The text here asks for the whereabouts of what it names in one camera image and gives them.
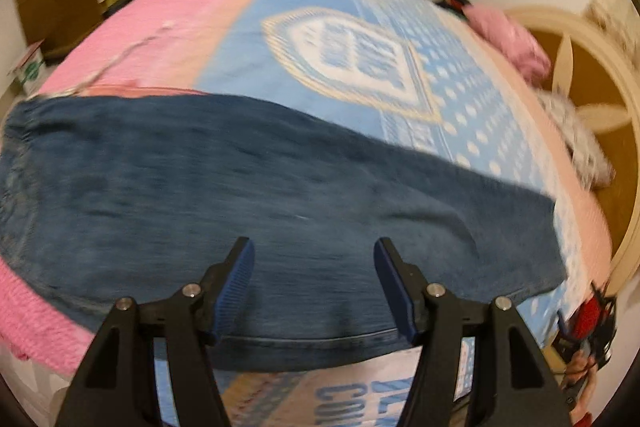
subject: denim fabric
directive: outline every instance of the denim fabric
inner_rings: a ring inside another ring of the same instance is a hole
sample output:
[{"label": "denim fabric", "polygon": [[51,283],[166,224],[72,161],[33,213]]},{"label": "denim fabric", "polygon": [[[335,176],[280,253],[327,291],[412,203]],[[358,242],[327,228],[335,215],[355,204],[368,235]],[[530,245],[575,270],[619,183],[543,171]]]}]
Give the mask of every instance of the denim fabric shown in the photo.
[{"label": "denim fabric", "polygon": [[165,298],[251,237],[254,276],[219,369],[407,347],[374,270],[383,235],[464,298],[519,303],[565,277],[547,197],[238,96],[21,103],[0,184],[5,261],[92,330],[117,297]]}]

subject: bedsheet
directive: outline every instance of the bedsheet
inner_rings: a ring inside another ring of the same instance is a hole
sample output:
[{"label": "bedsheet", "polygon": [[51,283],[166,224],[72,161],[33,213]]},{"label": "bedsheet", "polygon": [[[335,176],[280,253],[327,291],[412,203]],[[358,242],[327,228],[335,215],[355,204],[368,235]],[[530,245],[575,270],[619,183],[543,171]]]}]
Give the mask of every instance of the bedsheet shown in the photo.
[{"label": "bedsheet", "polygon": [[[580,250],[593,245],[606,250],[606,225],[584,194],[580,198],[585,208],[591,205],[589,218],[577,219],[579,198],[558,155],[561,146],[550,147],[549,135],[557,143],[548,128],[541,134],[544,116],[504,68],[464,25],[425,0],[137,0],[89,36],[43,92],[81,84],[92,85],[94,92],[102,85],[103,91],[120,89],[123,94],[141,87],[246,94],[551,195],[569,279],[518,308],[542,343],[556,310],[570,313],[582,301],[586,276]],[[38,306],[42,315],[42,303]],[[33,329],[24,326],[24,335],[18,328],[5,336],[69,373],[88,336],[64,324],[66,329],[56,330],[58,341],[49,344],[57,350],[38,345]],[[462,355],[458,396],[470,385],[472,341],[465,341]],[[340,388],[349,396],[349,389],[362,384],[369,393],[363,397],[379,398],[388,396],[379,394],[380,389],[395,385],[401,395],[417,354],[407,350],[385,357],[342,372],[220,375],[229,382],[225,403],[242,415],[253,411],[252,425],[268,425],[288,421],[289,416],[276,413],[289,411],[287,404],[304,390],[320,400],[333,396],[320,388]],[[175,421],[166,365],[157,365],[163,413]],[[373,385],[392,381],[402,383]],[[253,396],[250,403],[247,396]],[[365,420],[380,416],[375,399],[367,399],[363,407],[369,411]],[[314,410],[309,425],[316,421]]]}]

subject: white polka dot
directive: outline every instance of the white polka dot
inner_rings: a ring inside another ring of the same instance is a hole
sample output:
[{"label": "white polka dot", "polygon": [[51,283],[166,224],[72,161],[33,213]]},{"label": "white polka dot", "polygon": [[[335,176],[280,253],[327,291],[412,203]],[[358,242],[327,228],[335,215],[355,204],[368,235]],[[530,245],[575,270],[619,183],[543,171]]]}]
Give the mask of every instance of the white polka dot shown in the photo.
[{"label": "white polka dot", "polygon": [[498,162],[489,162],[489,168],[491,169],[491,172],[493,172],[496,176],[502,172],[502,169],[500,169]]},{"label": "white polka dot", "polygon": [[452,123],[449,122],[445,122],[443,124],[444,130],[447,131],[450,135],[455,136],[456,134],[458,134],[458,130],[453,126]]},{"label": "white polka dot", "polygon": [[466,143],[466,149],[471,153],[471,154],[475,154],[476,156],[480,155],[480,150],[478,149],[478,146],[473,143],[473,142],[467,142]]},{"label": "white polka dot", "polygon": [[466,167],[467,169],[471,166],[471,162],[462,154],[458,154],[456,156],[456,162],[459,165],[462,165],[463,167]]}]

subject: white patterned pillow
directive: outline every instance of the white patterned pillow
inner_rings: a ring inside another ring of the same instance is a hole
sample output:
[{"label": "white patterned pillow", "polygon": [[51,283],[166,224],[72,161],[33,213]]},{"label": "white patterned pillow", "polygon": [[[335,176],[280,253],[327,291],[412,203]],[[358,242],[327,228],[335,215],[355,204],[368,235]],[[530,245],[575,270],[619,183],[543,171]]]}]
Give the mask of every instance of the white patterned pillow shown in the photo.
[{"label": "white patterned pillow", "polygon": [[541,89],[536,90],[536,94],[547,116],[562,134],[582,187],[590,190],[609,185],[616,173],[594,134],[580,120],[571,100]]}]

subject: bed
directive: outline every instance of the bed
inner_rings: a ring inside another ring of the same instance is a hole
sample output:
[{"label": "bed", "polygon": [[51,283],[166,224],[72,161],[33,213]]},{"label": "bed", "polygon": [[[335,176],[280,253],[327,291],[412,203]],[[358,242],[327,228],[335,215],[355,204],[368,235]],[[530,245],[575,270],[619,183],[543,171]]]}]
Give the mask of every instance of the bed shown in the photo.
[{"label": "bed", "polygon": [[[546,7],[510,15],[553,58],[545,87],[588,105],[582,115],[617,172],[610,187],[595,194],[580,187],[518,73],[425,0],[136,0],[78,46],[40,92],[251,96],[551,195],[568,279],[518,307],[542,346],[556,312],[571,314],[590,280],[609,280],[615,293],[638,267],[640,94],[620,53],[587,21]],[[382,55],[370,56],[372,42]],[[358,53],[367,55],[363,67],[354,65]],[[6,266],[0,277],[0,370],[34,420],[52,425],[92,334]],[[456,397],[470,389],[473,354],[465,339]],[[417,357],[407,349],[346,367],[215,376],[234,425],[395,425]],[[156,370],[163,419],[176,425],[166,362],[157,360]]]}]

